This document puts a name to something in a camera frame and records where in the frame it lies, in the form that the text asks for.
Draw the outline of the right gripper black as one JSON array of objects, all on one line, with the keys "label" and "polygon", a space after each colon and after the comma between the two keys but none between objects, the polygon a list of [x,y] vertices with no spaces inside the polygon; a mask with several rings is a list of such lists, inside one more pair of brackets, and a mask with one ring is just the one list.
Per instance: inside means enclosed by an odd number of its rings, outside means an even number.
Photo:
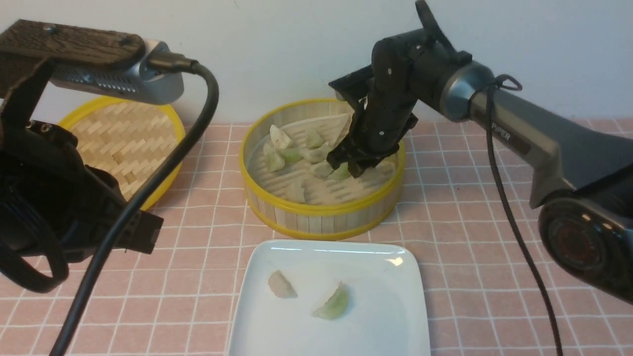
[{"label": "right gripper black", "polygon": [[400,140],[417,122],[415,105],[416,100],[369,99],[365,108],[355,111],[350,130],[326,162],[333,170],[348,164],[350,175],[361,177],[398,151]]}]

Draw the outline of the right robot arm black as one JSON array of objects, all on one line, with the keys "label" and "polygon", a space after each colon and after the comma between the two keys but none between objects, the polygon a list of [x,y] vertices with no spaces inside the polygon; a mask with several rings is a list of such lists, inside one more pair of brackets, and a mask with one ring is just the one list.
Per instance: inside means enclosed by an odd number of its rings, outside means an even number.
[{"label": "right robot arm black", "polygon": [[570,275],[633,299],[633,143],[593,131],[510,93],[503,76],[457,52],[439,30],[378,41],[371,64],[329,83],[354,110],[346,137],[327,157],[359,177],[396,153],[414,128],[419,101],[446,119],[491,131],[532,170],[530,205],[541,241]]}]

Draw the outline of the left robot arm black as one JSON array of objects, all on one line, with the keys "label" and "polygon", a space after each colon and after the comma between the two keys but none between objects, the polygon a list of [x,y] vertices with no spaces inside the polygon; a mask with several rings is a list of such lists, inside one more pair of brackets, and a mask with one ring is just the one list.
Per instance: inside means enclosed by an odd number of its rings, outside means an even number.
[{"label": "left robot arm black", "polygon": [[127,201],[108,172],[84,164],[70,131],[1,124],[1,272],[48,293],[69,264],[95,254]]}]

